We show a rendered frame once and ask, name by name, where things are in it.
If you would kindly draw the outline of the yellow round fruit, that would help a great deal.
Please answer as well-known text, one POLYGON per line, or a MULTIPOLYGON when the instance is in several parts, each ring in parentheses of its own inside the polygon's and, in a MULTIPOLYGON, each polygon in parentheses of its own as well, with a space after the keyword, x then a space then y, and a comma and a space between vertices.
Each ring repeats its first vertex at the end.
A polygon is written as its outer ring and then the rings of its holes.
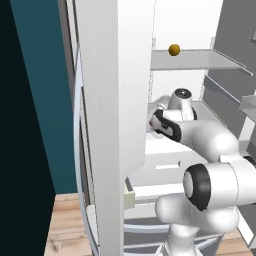
POLYGON ((172 44, 169 46, 168 52, 171 56, 177 56, 180 53, 180 46, 178 44, 172 44))

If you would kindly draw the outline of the white fridge door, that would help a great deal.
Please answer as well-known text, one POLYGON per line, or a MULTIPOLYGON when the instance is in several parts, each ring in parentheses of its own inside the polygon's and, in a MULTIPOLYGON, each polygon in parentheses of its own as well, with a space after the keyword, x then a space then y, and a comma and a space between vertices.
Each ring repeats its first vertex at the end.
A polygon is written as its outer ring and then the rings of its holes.
POLYGON ((100 256, 124 256, 125 179, 145 158, 155 0, 57 0, 74 112, 81 51, 81 177, 100 256))

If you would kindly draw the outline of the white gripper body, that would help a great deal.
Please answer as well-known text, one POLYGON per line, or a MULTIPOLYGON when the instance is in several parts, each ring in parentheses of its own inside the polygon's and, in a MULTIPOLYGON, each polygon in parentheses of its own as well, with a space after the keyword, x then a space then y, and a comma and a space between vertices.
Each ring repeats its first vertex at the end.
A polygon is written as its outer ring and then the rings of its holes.
POLYGON ((163 95, 153 102, 148 104, 148 114, 152 115, 158 109, 167 109, 169 104, 170 96, 163 95))

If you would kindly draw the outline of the white fridge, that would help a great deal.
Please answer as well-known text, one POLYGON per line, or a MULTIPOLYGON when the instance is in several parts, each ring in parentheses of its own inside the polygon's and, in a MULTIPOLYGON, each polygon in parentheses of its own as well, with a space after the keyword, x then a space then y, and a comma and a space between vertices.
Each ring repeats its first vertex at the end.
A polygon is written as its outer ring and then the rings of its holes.
MULTIPOLYGON (((172 44, 178 44, 180 52, 182 50, 214 49, 222 5, 223 0, 155 0, 152 51, 168 51, 172 44)), ((178 88, 186 88, 192 94, 192 107, 199 120, 211 120, 227 128, 203 101, 205 78, 209 71, 211 70, 151 70, 149 103, 163 95, 172 95, 178 88)), ((239 153, 248 156, 241 152, 240 141, 238 138, 237 140, 239 153)), ((126 211, 125 220, 148 217, 158 219, 155 212, 156 200, 163 195, 182 194, 184 172, 189 166, 204 161, 203 157, 191 149, 174 153, 149 155, 145 153, 144 165, 127 177, 135 192, 135 207, 126 211)), ((256 203, 238 207, 237 228, 244 224, 241 209, 255 205, 256 203)), ((124 255, 156 256, 156 253, 124 252, 124 255)))

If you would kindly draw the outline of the pale cream box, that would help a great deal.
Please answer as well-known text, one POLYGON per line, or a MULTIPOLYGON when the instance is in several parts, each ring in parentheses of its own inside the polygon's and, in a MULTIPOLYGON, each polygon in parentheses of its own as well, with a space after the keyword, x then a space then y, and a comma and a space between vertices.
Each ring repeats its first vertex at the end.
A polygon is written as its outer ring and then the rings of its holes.
POLYGON ((135 192, 132 188, 129 178, 125 179, 124 188, 124 208, 130 209, 135 207, 135 192))

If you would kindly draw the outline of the grey fridge door with bins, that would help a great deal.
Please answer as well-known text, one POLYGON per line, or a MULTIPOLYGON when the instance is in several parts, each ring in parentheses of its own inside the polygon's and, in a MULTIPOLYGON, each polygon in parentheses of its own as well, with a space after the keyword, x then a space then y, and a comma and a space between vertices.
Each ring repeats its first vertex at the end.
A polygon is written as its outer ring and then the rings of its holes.
POLYGON ((214 49, 244 64, 243 70, 211 70, 203 101, 256 160, 256 0, 223 0, 214 49))

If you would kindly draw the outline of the clear glass fridge shelf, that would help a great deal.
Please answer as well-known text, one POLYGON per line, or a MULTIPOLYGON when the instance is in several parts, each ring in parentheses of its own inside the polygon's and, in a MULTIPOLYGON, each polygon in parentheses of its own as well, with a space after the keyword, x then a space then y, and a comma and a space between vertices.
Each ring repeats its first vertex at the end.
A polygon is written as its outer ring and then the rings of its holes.
POLYGON ((244 64, 215 49, 182 50, 177 56, 171 56, 167 50, 152 51, 152 71, 222 69, 241 70, 253 75, 244 64))

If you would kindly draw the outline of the grey fridge drawer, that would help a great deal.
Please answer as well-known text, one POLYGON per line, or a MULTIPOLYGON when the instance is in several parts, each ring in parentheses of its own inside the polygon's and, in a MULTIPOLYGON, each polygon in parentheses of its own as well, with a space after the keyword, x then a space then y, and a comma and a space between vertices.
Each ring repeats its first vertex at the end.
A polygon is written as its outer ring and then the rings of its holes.
MULTIPOLYGON (((126 219, 124 222, 124 252, 155 254, 165 241, 168 224, 156 217, 126 219)), ((202 256, 215 256, 223 236, 200 229, 194 238, 195 247, 202 256)))

